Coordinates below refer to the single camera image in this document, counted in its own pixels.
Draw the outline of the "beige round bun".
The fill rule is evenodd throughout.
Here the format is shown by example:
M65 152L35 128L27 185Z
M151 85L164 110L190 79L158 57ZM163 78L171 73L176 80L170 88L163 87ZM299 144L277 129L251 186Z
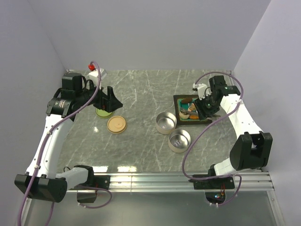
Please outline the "beige round bun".
M187 120L187 119L190 117L190 115L187 114L186 112L180 111L180 112L179 112L179 117L180 117L182 120Z

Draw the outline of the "brown fried cutlet piece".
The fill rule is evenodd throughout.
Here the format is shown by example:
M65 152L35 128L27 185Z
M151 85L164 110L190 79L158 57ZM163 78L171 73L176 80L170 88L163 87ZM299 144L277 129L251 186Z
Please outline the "brown fried cutlet piece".
M198 120L199 119L198 115L190 115L189 118L192 119L192 120Z

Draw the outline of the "black teal square tray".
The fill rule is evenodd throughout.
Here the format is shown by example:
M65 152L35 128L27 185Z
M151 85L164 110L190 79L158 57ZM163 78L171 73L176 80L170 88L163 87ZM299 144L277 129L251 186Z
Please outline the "black teal square tray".
M181 100L184 98L193 98L193 101L198 98L198 95L174 95L174 108L175 108L175 116L177 118L178 125L208 125L212 122L211 119L205 119L200 121L198 120L192 120L188 118L187 120L182 120L179 117L180 108L184 108L185 110L188 110L188 107L193 101L189 104L181 104Z

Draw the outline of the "green round lid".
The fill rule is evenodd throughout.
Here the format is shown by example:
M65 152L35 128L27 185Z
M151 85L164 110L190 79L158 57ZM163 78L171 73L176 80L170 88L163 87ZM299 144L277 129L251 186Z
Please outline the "green round lid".
M110 118L111 116L113 116L114 112L107 112L105 110L101 110L101 109L95 109L96 115L102 119L106 119L106 118Z

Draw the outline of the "metal tongs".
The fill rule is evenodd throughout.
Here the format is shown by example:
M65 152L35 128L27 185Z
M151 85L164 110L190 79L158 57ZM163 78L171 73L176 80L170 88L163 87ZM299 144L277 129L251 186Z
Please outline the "metal tongs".
M188 114L188 115L195 115L198 116L197 112L190 112L188 110L185 110L184 108L180 108L180 112L184 113L184 114ZM220 117L220 115L217 114L213 114L212 116L209 116L208 118L218 118Z

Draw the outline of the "orange salmon piece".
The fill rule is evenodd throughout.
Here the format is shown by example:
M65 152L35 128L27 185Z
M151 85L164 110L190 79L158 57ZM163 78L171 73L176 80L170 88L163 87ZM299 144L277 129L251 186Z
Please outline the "orange salmon piece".
M191 103L188 107L188 111L189 112L196 112L196 107L194 105L194 103Z

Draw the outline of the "tan round lid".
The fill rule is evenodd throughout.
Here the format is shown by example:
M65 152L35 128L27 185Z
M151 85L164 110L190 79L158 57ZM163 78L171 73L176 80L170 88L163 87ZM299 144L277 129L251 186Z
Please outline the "tan round lid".
M107 129L113 134L122 133L127 128L127 121L122 116L113 116L107 122Z

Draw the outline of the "steel lunch tin near tray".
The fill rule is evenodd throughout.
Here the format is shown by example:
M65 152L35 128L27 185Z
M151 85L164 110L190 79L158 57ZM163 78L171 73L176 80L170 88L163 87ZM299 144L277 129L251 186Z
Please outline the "steel lunch tin near tray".
M156 117L156 129L159 133L170 134L177 125L177 118L170 112L162 112Z

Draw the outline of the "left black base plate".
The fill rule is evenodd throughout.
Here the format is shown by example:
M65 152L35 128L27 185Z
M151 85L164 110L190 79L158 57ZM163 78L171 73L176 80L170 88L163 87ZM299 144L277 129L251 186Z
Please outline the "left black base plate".
M110 180L110 175L94 175L90 185L91 187L103 188L108 190L110 186Z

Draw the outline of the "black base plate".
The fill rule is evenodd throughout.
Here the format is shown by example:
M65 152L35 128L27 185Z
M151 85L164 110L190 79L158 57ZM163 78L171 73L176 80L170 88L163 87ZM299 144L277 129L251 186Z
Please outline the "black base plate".
M195 190L221 190L222 188L235 188L233 177L213 178L207 180L190 179L189 182L193 183L193 187Z
M108 190L110 186L110 180L110 175L94 175L90 185L91 187L103 188Z

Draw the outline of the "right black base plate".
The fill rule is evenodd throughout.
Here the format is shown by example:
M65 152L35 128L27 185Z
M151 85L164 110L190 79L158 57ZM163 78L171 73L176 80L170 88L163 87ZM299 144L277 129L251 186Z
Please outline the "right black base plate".
M189 182L193 183L193 187L195 190L221 190L222 188L235 188L233 177L213 178L207 180L190 179Z

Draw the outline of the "steel lunch tin front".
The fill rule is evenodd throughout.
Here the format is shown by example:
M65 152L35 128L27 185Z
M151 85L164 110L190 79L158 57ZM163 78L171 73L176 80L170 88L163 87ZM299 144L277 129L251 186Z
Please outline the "steel lunch tin front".
M190 134L183 129L175 129L169 134L168 146L175 153L187 151L191 145Z

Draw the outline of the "dark brown sausage piece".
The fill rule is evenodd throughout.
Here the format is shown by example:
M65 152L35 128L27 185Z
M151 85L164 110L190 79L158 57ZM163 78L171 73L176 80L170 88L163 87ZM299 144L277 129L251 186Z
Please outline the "dark brown sausage piece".
M181 104L189 104L193 101L193 98L184 98L181 100Z

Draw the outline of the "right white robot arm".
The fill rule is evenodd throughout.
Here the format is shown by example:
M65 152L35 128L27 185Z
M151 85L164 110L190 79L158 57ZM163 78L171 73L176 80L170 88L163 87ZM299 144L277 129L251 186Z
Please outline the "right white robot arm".
M242 100L242 87L227 85L224 76L225 73L221 73L210 78L209 85L193 84L193 90L198 93L193 104L199 119L213 117L223 109L237 136L229 157L214 164L209 171L211 174L207 181L212 188L224 183L223 175L266 167L273 142L272 135L263 132L248 112Z

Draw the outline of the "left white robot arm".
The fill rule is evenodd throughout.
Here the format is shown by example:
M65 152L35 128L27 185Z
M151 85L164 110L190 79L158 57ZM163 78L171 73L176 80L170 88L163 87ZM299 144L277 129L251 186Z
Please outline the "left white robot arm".
M84 104L112 113L123 104L115 97L113 88L98 86L107 72L93 70L87 76L66 73L62 86L47 104L46 122L36 154L24 174L15 177L16 187L28 198L49 202L61 202L68 190L77 185L90 189L95 185L93 168L76 165L70 171L56 171L64 139L69 133L76 114Z

